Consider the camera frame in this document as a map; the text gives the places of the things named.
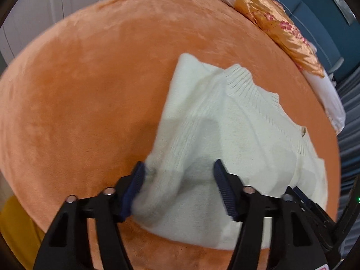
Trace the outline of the grey blue curtain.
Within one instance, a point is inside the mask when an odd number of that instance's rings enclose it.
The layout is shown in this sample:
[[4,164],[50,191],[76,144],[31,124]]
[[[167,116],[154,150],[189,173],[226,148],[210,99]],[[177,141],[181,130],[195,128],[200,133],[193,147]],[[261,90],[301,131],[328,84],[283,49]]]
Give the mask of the grey blue curtain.
[[356,70],[337,86],[346,113],[345,127],[337,138],[341,164],[338,215],[344,211],[355,178],[359,176],[359,78]]

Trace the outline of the orange plush bed cover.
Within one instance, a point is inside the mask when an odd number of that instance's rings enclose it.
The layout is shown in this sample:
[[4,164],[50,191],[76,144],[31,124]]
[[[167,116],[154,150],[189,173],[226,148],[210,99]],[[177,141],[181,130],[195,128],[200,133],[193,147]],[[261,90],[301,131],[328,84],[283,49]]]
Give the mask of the orange plush bed cover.
[[[182,54],[240,65],[276,93],[325,162],[336,216],[339,153],[322,104],[292,59],[221,0],[105,0],[33,40],[1,77],[1,173],[46,233],[64,199],[86,198],[131,172],[153,149]],[[225,269],[231,250],[120,224],[135,269]]]

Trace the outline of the white cherry knit sweater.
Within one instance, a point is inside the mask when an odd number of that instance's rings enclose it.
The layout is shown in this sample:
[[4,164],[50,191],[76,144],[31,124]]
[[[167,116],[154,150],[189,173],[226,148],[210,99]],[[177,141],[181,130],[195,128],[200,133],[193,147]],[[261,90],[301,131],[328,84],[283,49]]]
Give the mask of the white cherry knit sweater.
[[325,162],[278,95],[240,65],[224,70],[182,54],[132,203],[135,221],[169,240],[233,250],[240,224],[226,212],[212,172],[216,160],[264,195],[299,187],[327,204]]

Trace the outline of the teal upholstered headboard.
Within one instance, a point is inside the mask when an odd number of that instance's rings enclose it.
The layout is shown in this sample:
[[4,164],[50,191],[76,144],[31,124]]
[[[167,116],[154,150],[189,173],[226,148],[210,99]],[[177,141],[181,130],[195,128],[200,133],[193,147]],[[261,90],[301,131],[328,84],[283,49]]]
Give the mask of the teal upholstered headboard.
[[340,83],[359,68],[359,22],[346,21],[333,0],[277,0],[304,37],[317,47],[317,56]]

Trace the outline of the yellow shirt of person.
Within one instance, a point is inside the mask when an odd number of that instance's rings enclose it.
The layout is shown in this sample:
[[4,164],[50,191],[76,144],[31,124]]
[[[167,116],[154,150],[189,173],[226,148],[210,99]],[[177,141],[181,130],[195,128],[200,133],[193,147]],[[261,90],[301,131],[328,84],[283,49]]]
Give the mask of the yellow shirt of person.
[[26,213],[16,196],[1,210],[1,233],[14,256],[25,269],[33,269],[45,233]]

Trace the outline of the white pillow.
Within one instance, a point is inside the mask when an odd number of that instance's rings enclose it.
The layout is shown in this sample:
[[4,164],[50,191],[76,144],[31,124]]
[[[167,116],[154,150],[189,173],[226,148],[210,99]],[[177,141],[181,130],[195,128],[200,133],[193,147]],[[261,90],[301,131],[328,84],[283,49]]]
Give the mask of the white pillow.
[[[234,3],[236,0],[221,1],[234,8]],[[331,80],[328,77],[325,69],[324,77],[319,77],[306,71],[301,71],[301,73],[304,75],[315,95],[317,96],[318,100],[323,105],[325,113],[330,120],[334,130],[337,134],[340,134],[345,127],[345,110],[340,100],[340,97],[335,87],[331,83]]]

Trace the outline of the orange floral satin quilt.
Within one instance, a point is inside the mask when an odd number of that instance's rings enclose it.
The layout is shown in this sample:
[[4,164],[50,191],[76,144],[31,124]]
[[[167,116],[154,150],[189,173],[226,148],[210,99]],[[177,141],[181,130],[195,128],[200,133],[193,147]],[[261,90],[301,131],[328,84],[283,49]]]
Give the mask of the orange floral satin quilt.
[[324,69],[299,28],[275,0],[236,0],[234,8],[265,32],[300,71],[324,77]]

